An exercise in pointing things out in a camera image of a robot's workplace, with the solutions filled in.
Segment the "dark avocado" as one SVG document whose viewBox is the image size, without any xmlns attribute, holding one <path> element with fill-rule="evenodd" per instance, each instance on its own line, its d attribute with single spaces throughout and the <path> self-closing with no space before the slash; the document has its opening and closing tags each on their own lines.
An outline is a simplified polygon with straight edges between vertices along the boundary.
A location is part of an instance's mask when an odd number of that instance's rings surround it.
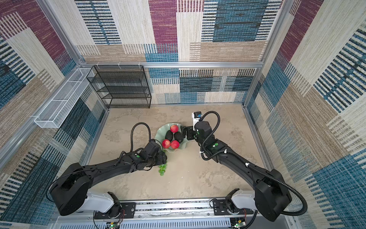
<svg viewBox="0 0 366 229">
<path fill-rule="evenodd" d="M 176 140 L 179 144 L 181 144 L 184 140 L 184 136 L 181 132 L 175 132 L 173 134 L 174 140 Z"/>
<path fill-rule="evenodd" d="M 172 133 L 170 130 L 166 132 L 165 139 L 168 139 L 170 141 L 173 141 L 174 133 Z"/>
</svg>

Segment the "green fake grape bunch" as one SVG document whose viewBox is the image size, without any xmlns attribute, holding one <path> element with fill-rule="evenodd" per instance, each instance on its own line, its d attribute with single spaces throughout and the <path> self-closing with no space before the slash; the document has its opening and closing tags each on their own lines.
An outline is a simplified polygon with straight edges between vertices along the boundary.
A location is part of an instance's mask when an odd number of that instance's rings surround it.
<svg viewBox="0 0 366 229">
<path fill-rule="evenodd" d="M 167 164 L 159 165 L 159 174 L 163 176 L 166 172 Z"/>
</svg>

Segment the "red apple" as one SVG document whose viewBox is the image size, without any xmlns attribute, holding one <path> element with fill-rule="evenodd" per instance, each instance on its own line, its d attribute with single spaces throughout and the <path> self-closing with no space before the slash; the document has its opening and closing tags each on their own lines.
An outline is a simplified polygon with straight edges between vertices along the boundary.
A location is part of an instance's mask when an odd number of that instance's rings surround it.
<svg viewBox="0 0 366 229">
<path fill-rule="evenodd" d="M 170 126 L 170 131 L 171 131 L 172 133 L 177 133 L 177 132 L 179 132 L 179 126 L 178 126 L 178 125 L 171 125 L 171 126 Z"/>
<path fill-rule="evenodd" d="M 170 147 L 172 149 L 177 149 L 180 147 L 180 143 L 177 141 L 177 140 L 173 140 L 171 143 L 170 143 Z"/>
<path fill-rule="evenodd" d="M 165 139 L 163 142 L 162 142 L 162 146 L 163 148 L 169 148 L 171 146 L 171 141 L 168 140 L 168 139 Z"/>
</svg>

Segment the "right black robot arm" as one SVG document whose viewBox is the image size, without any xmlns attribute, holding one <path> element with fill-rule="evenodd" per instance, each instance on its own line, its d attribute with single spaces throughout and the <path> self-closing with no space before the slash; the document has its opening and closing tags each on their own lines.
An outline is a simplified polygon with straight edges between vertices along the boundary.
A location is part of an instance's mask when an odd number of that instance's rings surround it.
<svg viewBox="0 0 366 229">
<path fill-rule="evenodd" d="M 252 198 L 245 197 L 239 189 L 232 191 L 226 199 L 228 206 L 237 209 L 253 209 L 267 220 L 274 222 L 280 215 L 301 216 L 308 210 L 305 198 L 295 188 L 284 181 L 282 174 L 273 169 L 261 168 L 240 156 L 228 144 L 214 136 L 220 122 L 214 128 L 205 117 L 215 114 L 209 111 L 192 113 L 193 125 L 183 127 L 188 140 L 195 140 L 200 147 L 200 155 L 204 161 L 214 160 L 224 165 L 243 178 L 254 190 Z"/>
</svg>

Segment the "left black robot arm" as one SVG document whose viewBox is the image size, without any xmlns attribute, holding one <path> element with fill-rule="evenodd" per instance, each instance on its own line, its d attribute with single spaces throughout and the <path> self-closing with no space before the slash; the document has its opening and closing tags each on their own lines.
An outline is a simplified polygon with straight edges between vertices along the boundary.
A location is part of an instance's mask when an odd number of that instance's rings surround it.
<svg viewBox="0 0 366 229">
<path fill-rule="evenodd" d="M 79 211 L 98 211 L 115 219 L 122 214 L 119 199 L 112 192 L 90 189 L 108 179 L 135 171 L 149 171 L 167 162 L 167 155 L 156 140 L 150 138 L 144 148 L 123 151 L 117 159 L 95 165 L 71 164 L 49 187 L 49 193 L 61 216 Z"/>
</svg>

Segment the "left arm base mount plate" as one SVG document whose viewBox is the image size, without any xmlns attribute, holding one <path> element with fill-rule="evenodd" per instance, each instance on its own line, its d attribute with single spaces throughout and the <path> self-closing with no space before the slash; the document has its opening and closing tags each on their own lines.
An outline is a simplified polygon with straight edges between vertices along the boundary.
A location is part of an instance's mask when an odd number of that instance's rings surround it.
<svg viewBox="0 0 366 229">
<path fill-rule="evenodd" d="M 111 211 L 108 211 L 107 213 L 102 212 L 95 212 L 94 213 L 94 219 L 112 219 L 112 220 L 118 220 L 118 219 L 132 219 L 135 214 L 135 208 L 136 208 L 136 202 L 123 202 L 120 204 L 119 209 L 116 213 L 112 213 Z"/>
</svg>

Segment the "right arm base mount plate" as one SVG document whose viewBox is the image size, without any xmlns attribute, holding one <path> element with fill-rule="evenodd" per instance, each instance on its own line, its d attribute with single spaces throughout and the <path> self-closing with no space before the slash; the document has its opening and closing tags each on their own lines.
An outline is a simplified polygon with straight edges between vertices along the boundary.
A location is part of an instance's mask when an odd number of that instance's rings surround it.
<svg viewBox="0 0 366 229">
<path fill-rule="evenodd" d="M 254 213 L 251 209 L 234 209 L 230 210 L 226 204 L 225 199 L 213 198 L 209 201 L 210 207 L 214 210 L 215 216 L 222 215 L 252 215 Z"/>
</svg>

